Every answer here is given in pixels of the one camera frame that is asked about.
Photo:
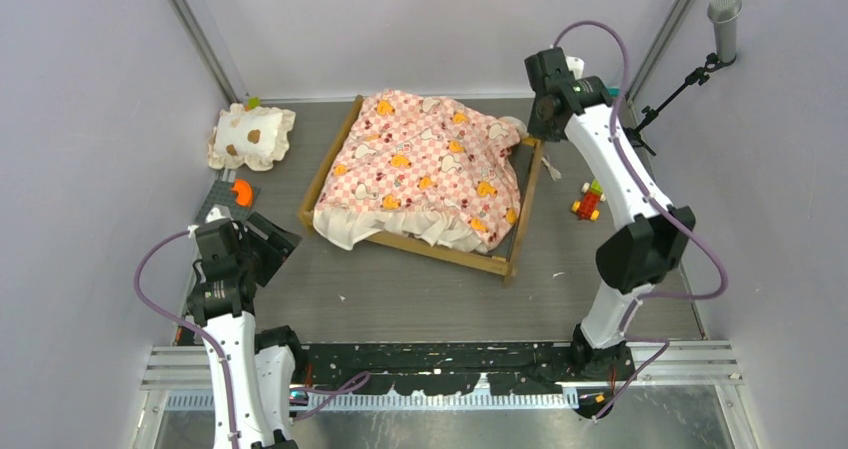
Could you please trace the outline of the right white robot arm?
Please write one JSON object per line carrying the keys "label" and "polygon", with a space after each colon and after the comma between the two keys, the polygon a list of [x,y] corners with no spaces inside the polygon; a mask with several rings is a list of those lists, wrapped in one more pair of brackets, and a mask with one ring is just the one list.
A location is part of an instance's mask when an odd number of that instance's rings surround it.
{"label": "right white robot arm", "polygon": [[570,348],[574,372],[596,379],[622,356],[626,327],[641,299],[677,268],[695,216],[656,187],[598,77],[577,77],[559,47],[527,57],[524,66],[534,93],[529,133],[576,147],[601,186],[616,229],[596,251],[601,284]]}

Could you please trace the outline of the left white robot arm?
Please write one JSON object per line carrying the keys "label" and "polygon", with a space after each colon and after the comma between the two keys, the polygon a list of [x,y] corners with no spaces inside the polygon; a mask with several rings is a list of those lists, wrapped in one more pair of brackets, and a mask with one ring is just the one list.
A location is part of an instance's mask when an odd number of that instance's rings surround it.
{"label": "left white robot arm", "polygon": [[289,387],[307,357],[289,326],[256,327],[254,299],[299,245],[258,213],[216,205],[192,237],[199,251],[187,309],[209,362],[216,448],[294,448]]}

